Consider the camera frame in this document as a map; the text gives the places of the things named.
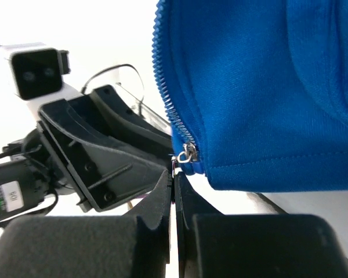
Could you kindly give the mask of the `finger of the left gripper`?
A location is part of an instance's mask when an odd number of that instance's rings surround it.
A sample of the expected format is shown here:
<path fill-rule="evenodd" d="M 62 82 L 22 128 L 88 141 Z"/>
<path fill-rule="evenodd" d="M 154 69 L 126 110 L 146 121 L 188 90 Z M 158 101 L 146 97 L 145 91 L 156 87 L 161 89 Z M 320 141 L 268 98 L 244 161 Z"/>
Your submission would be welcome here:
<path fill-rule="evenodd" d="M 147 153 L 173 153 L 170 135 L 136 114 L 111 85 L 95 88 L 82 97 L 94 105 L 110 137 Z"/>

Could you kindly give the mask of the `blue zip-up jacket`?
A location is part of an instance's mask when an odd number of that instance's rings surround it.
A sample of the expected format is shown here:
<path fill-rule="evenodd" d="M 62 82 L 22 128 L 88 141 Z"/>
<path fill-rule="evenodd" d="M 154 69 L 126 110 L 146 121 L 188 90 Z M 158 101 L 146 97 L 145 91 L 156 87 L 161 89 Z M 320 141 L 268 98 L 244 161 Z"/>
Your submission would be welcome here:
<path fill-rule="evenodd" d="M 348 190 L 348 1 L 159 1 L 177 163 L 217 190 Z"/>

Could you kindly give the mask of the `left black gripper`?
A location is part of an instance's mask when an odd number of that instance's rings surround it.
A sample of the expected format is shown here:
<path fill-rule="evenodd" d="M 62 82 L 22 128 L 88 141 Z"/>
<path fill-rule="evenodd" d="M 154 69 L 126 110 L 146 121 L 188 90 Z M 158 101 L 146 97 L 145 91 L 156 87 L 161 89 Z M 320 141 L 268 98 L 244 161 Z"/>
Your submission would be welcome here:
<path fill-rule="evenodd" d="M 10 159 L 0 164 L 2 229 L 21 213 L 47 215 L 57 205 L 63 184 L 51 157 L 84 212 L 111 210 L 144 195 L 169 164 L 169 153 L 147 153 L 110 137 L 85 98 L 44 104 L 38 115 L 39 131 L 9 143 L 0 153 L 0 159 Z"/>

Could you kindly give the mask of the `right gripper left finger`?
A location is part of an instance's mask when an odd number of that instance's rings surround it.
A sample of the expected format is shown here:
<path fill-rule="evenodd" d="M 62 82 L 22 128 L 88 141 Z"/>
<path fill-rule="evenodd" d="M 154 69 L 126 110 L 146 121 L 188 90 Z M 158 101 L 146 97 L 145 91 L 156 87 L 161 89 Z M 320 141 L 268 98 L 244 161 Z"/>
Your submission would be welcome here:
<path fill-rule="evenodd" d="M 121 216 L 12 221 L 0 238 L 0 277 L 164 277 L 172 176 Z"/>

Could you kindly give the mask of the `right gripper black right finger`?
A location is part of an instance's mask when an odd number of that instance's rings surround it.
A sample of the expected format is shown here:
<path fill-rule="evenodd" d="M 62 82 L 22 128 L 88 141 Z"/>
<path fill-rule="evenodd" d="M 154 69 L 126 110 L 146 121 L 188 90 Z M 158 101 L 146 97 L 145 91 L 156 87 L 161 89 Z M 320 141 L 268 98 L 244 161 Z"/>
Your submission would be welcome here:
<path fill-rule="evenodd" d="M 182 173 L 173 191 L 180 277 L 348 277 L 339 240 L 318 216 L 225 215 Z"/>

